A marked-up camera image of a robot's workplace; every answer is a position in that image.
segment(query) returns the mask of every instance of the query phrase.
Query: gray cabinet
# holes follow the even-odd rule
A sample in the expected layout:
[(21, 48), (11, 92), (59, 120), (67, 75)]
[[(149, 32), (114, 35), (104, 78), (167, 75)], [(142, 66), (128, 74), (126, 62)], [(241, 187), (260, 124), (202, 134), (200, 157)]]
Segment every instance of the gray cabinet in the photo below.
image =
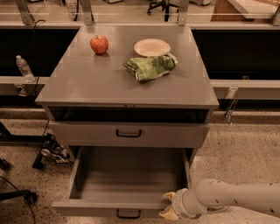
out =
[[(108, 37), (107, 54), (92, 53), (95, 33)], [(169, 43), (178, 64), (139, 83), (123, 62), (146, 38)], [(75, 39), (36, 100), (75, 160), (68, 195), (53, 206), (63, 215), (159, 217), (164, 193), (192, 187), (190, 163), (218, 107), (192, 32), (106, 24), (81, 27)]]

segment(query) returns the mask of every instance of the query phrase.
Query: gray tabletop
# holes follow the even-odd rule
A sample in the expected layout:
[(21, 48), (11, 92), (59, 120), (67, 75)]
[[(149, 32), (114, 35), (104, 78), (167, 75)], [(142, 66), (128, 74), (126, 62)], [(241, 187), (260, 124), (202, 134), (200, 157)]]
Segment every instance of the gray tabletop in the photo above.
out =
[[(92, 51), (89, 41), (95, 34), (108, 38), (107, 53), (95, 55)], [(139, 83), (123, 62), (139, 57), (134, 44), (142, 39), (167, 42), (178, 59), (175, 69), (159, 79)], [(36, 103), (198, 109), (218, 105), (190, 28), (150, 24), (82, 26)]]

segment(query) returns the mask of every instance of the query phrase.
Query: water bottle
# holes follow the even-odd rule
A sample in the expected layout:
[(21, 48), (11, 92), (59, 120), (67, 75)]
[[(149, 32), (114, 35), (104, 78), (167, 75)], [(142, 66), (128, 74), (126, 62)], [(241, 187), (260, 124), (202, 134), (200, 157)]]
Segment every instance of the water bottle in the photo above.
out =
[(29, 68), (25, 59), (23, 59), (20, 55), (16, 57), (17, 59), (17, 66), (21, 74), (25, 77), (25, 80), (28, 82), (34, 82), (35, 77), (32, 73), (32, 70)]

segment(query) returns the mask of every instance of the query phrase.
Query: plate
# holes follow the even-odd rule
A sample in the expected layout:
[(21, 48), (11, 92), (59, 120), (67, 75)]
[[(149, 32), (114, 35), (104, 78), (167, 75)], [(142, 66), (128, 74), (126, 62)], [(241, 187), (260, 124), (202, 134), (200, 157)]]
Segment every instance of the plate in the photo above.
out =
[(141, 56), (150, 57), (166, 55), (170, 51), (170, 46), (161, 39), (147, 38), (137, 42), (134, 49)]

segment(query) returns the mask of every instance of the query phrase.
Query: drawer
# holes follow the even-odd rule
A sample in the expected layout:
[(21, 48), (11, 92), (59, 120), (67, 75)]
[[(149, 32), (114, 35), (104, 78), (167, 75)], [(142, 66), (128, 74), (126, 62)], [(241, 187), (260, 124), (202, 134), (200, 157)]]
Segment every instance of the drawer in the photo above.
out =
[(190, 187), (184, 149), (81, 147), (67, 199), (52, 206), (64, 216), (158, 218), (164, 193)]
[(199, 148), (209, 130), (206, 124), (140, 122), (50, 122), (60, 144)]

